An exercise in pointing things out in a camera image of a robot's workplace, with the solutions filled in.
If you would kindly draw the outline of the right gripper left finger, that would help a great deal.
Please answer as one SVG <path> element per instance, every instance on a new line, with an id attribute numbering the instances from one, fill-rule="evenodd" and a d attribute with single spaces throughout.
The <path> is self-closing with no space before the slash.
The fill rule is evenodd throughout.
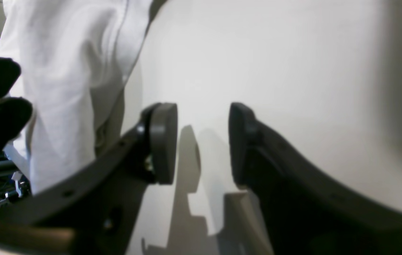
<path id="1" fill-rule="evenodd" d="M 156 103 L 96 161 L 0 209 L 0 250 L 26 255 L 123 255 L 150 184 L 174 180 L 176 103 Z"/>

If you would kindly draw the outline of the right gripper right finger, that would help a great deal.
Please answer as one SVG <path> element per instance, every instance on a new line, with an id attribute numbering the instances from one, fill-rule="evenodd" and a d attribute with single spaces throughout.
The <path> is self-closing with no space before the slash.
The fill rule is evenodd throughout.
<path id="1" fill-rule="evenodd" d="M 275 255 L 402 255 L 402 212 L 323 173 L 243 103 L 231 103 L 233 179 L 259 199 Z"/>

